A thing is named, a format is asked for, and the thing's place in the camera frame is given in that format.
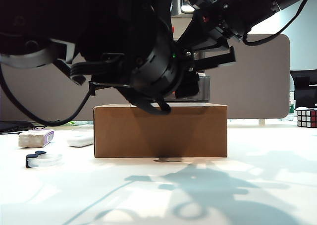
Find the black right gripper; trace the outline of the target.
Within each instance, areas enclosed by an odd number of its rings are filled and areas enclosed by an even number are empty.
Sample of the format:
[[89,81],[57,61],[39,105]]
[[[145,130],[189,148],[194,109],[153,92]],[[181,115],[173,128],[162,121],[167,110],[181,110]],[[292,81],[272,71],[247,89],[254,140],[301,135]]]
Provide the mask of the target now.
[[197,0],[198,7],[177,46],[194,52],[229,53],[194,60],[193,70],[206,70],[236,61],[227,39],[249,32],[249,0]]

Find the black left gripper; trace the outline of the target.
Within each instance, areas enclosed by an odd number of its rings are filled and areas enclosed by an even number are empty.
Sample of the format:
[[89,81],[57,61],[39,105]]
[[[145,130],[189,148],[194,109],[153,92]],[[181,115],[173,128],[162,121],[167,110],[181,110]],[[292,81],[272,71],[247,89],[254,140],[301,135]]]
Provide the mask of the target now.
[[196,72],[186,72],[179,87],[175,91],[177,99],[192,97],[199,92],[199,75]]

